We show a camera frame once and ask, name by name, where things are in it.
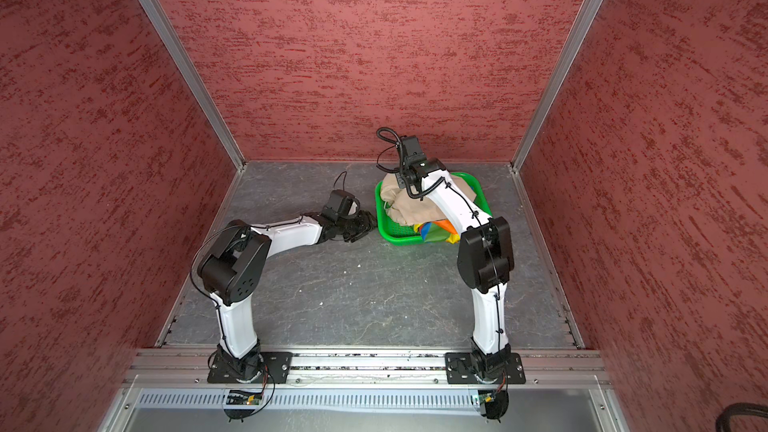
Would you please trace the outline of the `beige shorts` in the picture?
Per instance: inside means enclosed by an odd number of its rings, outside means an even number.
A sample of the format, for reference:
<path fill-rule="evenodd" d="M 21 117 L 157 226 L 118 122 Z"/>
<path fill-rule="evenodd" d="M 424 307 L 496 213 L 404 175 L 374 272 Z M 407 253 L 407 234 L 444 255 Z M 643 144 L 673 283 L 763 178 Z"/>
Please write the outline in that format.
<path fill-rule="evenodd" d="M 430 199 L 412 199 L 399 187 L 394 174 L 386 174 L 381 182 L 380 199 L 386 215 L 401 226 L 414 226 L 445 220 L 446 215 Z"/>

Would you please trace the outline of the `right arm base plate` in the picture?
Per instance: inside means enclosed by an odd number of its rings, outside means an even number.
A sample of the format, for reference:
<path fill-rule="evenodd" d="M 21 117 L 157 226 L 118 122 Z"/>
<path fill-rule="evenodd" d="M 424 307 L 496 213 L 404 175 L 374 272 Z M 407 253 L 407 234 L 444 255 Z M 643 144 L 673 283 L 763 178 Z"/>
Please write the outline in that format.
<path fill-rule="evenodd" d="M 478 367 L 473 363 L 470 353 L 449 352 L 444 356 L 447 382 L 451 385 L 483 385 L 498 386 L 503 383 L 502 375 L 506 375 L 508 385 L 523 385 L 527 382 L 521 356 L 512 353 L 507 363 L 498 370 L 482 377 Z"/>

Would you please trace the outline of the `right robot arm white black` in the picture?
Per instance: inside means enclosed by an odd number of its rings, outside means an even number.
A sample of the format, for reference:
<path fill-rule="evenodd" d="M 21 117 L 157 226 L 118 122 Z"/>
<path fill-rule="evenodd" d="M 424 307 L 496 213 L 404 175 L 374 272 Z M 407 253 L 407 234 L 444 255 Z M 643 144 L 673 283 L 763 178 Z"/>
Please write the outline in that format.
<path fill-rule="evenodd" d="M 404 160 L 397 174 L 410 198 L 432 201 L 458 232 L 457 268 L 473 299 L 471 370 L 483 382 L 501 380 L 512 356 L 504 321 L 514 269 L 508 222 L 479 208 L 436 159 Z"/>

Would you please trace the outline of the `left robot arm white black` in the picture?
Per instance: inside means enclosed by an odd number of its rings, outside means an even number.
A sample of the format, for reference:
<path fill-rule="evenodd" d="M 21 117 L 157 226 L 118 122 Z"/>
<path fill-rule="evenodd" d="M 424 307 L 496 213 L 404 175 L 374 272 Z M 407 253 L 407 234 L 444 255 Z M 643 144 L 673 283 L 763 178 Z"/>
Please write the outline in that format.
<path fill-rule="evenodd" d="M 355 242 L 375 227 L 374 215 L 360 210 L 338 217 L 310 213 L 271 224 L 233 220 L 219 231 L 206 254 L 194 260 L 194 272 L 202 282 L 198 291 L 213 302 L 220 332 L 219 343 L 208 361 L 207 381 L 283 383 L 286 374 L 280 367 L 289 365 L 292 355 L 264 354 L 253 320 L 252 296 L 267 260 L 336 238 Z"/>

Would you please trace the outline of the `green plastic basket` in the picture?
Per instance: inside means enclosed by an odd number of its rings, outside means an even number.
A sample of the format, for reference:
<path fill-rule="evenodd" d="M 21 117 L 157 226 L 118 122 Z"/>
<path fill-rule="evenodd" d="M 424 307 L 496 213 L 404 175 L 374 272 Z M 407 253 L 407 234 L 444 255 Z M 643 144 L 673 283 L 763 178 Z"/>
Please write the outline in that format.
<path fill-rule="evenodd" d="M 474 176 L 464 172 L 456 172 L 452 173 L 452 178 L 458 184 L 459 188 L 472 199 L 474 205 L 487 214 L 491 213 L 490 206 L 487 203 L 482 187 Z M 413 230 L 413 226 L 398 225 L 386 215 L 384 202 L 379 197 L 381 182 L 382 181 L 380 181 L 375 188 L 378 230 L 381 236 L 397 246 L 425 243 Z"/>

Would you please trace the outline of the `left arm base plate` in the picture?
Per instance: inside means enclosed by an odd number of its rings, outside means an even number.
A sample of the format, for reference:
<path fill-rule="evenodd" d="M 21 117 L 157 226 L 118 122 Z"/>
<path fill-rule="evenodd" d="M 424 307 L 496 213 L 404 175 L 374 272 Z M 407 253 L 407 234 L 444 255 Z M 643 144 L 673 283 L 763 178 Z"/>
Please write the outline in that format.
<path fill-rule="evenodd" d="M 276 384 L 284 384 L 292 358 L 293 354 L 290 352 L 260 352 L 240 360 L 231 358 L 225 352 L 216 351 L 208 363 L 207 382 L 251 386 L 271 380 Z"/>

